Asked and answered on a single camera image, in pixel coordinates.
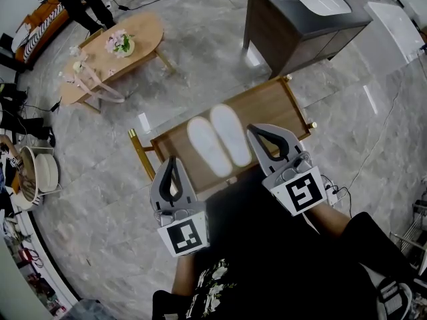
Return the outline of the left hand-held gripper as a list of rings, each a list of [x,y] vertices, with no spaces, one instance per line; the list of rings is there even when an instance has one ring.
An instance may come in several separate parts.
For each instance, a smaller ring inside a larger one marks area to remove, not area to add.
[[[170,190],[172,183],[174,195]],[[157,232],[172,257],[209,247],[206,204],[196,201],[195,191],[179,158],[172,156],[161,164],[150,187],[150,201],[159,223]]]

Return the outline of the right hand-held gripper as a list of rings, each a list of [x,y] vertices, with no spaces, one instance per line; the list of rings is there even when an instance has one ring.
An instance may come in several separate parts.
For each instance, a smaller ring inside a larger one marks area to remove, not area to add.
[[[312,165],[307,151],[302,152],[298,138],[291,131],[257,123],[247,126],[247,136],[267,176],[262,185],[292,217],[327,199],[318,167]],[[278,148],[277,157],[273,156],[264,139]]]

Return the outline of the white slipper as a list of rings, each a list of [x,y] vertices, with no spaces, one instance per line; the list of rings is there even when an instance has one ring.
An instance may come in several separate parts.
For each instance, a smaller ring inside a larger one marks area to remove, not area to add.
[[[207,119],[190,119],[187,123],[187,136],[193,148],[217,177],[227,177],[232,172],[232,164]]]
[[[228,105],[219,104],[211,109],[209,117],[234,164],[248,166],[252,162],[252,152],[236,112]]]

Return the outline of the person's left forearm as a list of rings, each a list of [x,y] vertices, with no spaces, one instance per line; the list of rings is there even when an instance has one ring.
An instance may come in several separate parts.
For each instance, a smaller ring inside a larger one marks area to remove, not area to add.
[[[195,254],[178,258],[171,293],[174,295],[192,296],[197,284],[198,274]]]

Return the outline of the wooden trolley cart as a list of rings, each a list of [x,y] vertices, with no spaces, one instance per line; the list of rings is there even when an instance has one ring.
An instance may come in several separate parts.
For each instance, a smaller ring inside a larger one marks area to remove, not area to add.
[[[292,131],[300,141],[310,136],[312,123],[304,119],[297,99],[288,86],[288,79],[285,77],[278,76],[270,79],[225,100],[223,104],[236,112],[243,128],[249,124],[267,123]],[[232,177],[239,176],[258,164],[256,156],[253,155],[248,166],[233,165],[232,172],[227,177],[216,176],[193,148],[187,136],[187,124],[195,117],[196,115],[191,114],[184,117],[182,123],[175,124],[173,127],[160,127],[154,138],[149,140],[148,147],[141,144],[134,129],[128,131],[129,138],[150,179],[153,179],[157,172],[147,157],[150,151],[156,154],[160,163],[171,156],[181,159],[196,193],[202,193]]]

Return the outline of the person's black clothing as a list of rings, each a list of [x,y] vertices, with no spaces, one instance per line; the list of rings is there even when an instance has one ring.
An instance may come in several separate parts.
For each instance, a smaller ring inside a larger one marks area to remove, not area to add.
[[[416,273],[366,212],[338,238],[292,217],[253,173],[206,201],[211,244],[195,254],[192,296],[159,290],[152,320],[378,320],[384,278]]]

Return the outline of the dark wooden vanity cabinet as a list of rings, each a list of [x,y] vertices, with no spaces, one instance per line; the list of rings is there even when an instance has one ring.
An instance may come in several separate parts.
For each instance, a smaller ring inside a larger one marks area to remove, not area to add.
[[[321,16],[300,0],[248,0],[243,47],[253,44],[272,76],[333,59],[372,21],[364,0],[343,0],[349,13]]]

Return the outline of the white round basket side table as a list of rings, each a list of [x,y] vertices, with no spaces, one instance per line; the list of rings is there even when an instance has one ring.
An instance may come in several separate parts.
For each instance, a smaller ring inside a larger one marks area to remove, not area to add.
[[[18,171],[19,192],[13,197],[19,207],[18,195],[23,195],[32,202],[36,197],[43,197],[62,190],[59,184],[59,168],[51,147],[24,146],[20,150],[23,166]]]

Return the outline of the pink ribbon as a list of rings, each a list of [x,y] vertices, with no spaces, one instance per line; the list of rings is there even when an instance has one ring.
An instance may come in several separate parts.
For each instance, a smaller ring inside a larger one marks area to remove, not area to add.
[[[87,63],[89,55],[83,49],[73,46],[69,50],[70,56],[74,60],[71,73],[59,74],[68,86],[75,87],[92,97],[112,103],[123,103],[125,101],[121,93],[103,83],[97,76]]]

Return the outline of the black white striped shoe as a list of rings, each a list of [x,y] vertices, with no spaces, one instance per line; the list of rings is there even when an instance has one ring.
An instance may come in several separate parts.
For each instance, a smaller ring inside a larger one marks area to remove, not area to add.
[[[34,207],[41,205],[43,203],[43,197],[36,197],[36,199],[32,202],[26,200],[26,198],[23,195],[18,195],[18,204],[19,207],[24,211],[31,211]]]

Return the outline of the blue grey plastic bag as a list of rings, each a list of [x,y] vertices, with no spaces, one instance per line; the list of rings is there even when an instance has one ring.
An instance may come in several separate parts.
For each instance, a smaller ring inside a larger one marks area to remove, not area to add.
[[[78,301],[61,320],[117,320],[98,300],[82,299]]]

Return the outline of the vase with pink flowers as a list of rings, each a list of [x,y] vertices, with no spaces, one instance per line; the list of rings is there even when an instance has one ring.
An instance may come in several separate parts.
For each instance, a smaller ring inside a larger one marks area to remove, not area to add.
[[[105,50],[117,58],[129,57],[135,49],[133,35],[125,29],[112,33],[105,42]]]

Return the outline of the white bathtub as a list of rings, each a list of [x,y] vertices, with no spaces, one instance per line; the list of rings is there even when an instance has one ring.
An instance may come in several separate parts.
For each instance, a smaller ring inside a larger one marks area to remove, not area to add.
[[[416,26],[399,6],[387,3],[368,2],[365,9],[373,21],[385,29],[386,48],[389,53],[399,53],[406,63],[418,57],[424,45]]]

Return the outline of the person's black white shoe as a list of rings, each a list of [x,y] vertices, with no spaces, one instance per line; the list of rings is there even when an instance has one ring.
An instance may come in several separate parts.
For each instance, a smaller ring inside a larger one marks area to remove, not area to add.
[[[384,278],[377,286],[377,292],[378,320],[404,320],[412,302],[409,286]]]

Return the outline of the orange sofa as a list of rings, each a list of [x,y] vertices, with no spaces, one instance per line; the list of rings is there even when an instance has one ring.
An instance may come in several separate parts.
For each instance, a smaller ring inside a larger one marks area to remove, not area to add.
[[[22,22],[24,26],[29,26],[29,35],[27,42],[17,49],[16,60],[32,67],[46,46],[69,22],[69,14],[59,0],[47,0],[40,4]]]

